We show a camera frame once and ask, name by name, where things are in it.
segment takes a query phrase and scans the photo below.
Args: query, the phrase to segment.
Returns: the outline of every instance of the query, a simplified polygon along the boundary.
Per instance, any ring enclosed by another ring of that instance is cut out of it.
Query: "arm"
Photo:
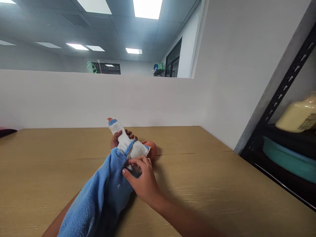
[[[76,199],[79,193],[77,193],[70,202],[64,207],[64,209],[58,214],[58,216],[55,218],[55,220],[50,224],[50,226],[47,228],[47,230],[44,232],[42,237],[56,237],[59,232],[59,228],[65,218],[65,215],[70,208],[73,201]]]
[[[130,139],[138,139],[134,134],[132,134],[131,131],[128,131],[127,129],[125,130],[126,134]],[[122,131],[115,133],[114,136],[112,137],[110,146],[111,150],[119,145],[118,137],[122,134]],[[64,209],[58,214],[58,216],[55,218],[55,220],[50,224],[50,226],[47,228],[47,230],[44,232],[42,237],[56,237],[59,233],[60,226],[66,216],[67,211],[73,204],[74,200],[78,196],[79,193],[77,193],[71,200],[70,202],[64,207]]]
[[[127,164],[137,164],[142,170],[142,175],[138,179],[132,176],[127,169],[122,171],[137,195],[166,219],[182,237],[224,236],[209,226],[200,216],[181,207],[162,194],[157,185],[150,159],[142,156],[128,160]]]

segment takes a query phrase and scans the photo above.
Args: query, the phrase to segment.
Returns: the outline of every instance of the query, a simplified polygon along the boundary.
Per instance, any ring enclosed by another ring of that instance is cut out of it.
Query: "ceiling light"
[[[126,48],[126,51],[128,53],[133,53],[133,54],[142,54],[142,50],[141,49],[130,49],[130,48]]]
[[[0,0],[0,3],[11,3],[11,4],[16,4],[14,1],[11,1],[11,0]]]
[[[11,43],[8,43],[8,42],[2,41],[2,40],[0,40],[0,44],[2,44],[2,45],[15,45],[15,44],[11,44]]]
[[[93,51],[103,51],[103,48],[101,48],[100,46],[91,46],[91,45],[86,45],[89,49],[92,49]]]
[[[162,0],[133,0],[135,17],[159,19]]]
[[[79,49],[79,50],[88,50],[87,48],[85,48],[84,46],[82,46],[81,44],[69,44],[67,43],[69,46],[75,48],[75,49]]]
[[[112,15],[112,12],[105,0],[78,0],[78,2],[86,10],[86,12]]]
[[[38,43],[38,44],[43,45],[43,46],[48,47],[48,48],[61,48],[61,47],[58,47],[57,45],[54,45],[52,43],[45,43],[45,42],[35,42],[35,43]]]

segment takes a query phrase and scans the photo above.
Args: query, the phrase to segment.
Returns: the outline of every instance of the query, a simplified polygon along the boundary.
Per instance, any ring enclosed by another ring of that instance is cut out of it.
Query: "teal plastic bowl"
[[[267,137],[264,138],[265,155],[287,171],[316,184],[316,161],[287,149]]]

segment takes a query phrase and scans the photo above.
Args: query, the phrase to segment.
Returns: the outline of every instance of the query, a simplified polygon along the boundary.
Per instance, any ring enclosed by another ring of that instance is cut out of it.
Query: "blue blanket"
[[[108,236],[113,232],[133,191],[122,175],[126,160],[117,148],[111,150],[67,211],[58,236]]]

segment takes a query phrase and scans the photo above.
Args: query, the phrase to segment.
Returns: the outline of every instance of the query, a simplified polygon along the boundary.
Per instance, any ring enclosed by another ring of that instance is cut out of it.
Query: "wooden table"
[[[316,213],[201,127],[129,128],[159,146],[162,190],[228,236],[316,236]],[[41,236],[110,152],[107,128],[23,129],[0,139],[0,236]],[[179,236],[135,198],[117,236]]]

